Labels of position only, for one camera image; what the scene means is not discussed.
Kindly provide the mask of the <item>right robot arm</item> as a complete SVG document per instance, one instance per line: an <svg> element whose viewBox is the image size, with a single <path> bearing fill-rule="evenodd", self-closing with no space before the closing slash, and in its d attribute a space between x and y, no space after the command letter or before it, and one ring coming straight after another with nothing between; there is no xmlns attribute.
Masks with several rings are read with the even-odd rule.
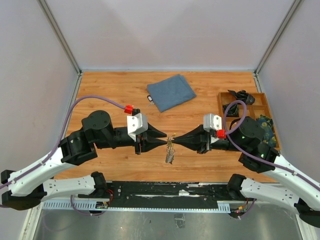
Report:
<svg viewBox="0 0 320 240"><path fill-rule="evenodd" d="M255 199L291 210L305 223L320 226L320 184L288 162L278 150L263 141L265 131L251 117L233 120L230 134L203 123L175 137L173 143L199 154L211 150L240 152L239 162L248 170L270 177L283 189L233 174L226 186L232 200Z"/></svg>

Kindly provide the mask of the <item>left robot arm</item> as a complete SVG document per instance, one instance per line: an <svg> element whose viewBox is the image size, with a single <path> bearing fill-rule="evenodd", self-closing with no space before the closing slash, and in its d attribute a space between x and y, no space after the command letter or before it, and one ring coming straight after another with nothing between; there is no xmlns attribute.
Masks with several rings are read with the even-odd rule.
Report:
<svg viewBox="0 0 320 240"><path fill-rule="evenodd" d="M164 132L148 123L139 110L133 113L127 117L126 126L113 127L106 111L94 111L82 119L79 130L63 138L48 155L21 170L4 170L0 178L8 190L1 195L1 207L23 211L53 198L112 195L103 173L98 171L65 180L54 176L97 158L98 149L134 147L139 155L166 145Z"/></svg>

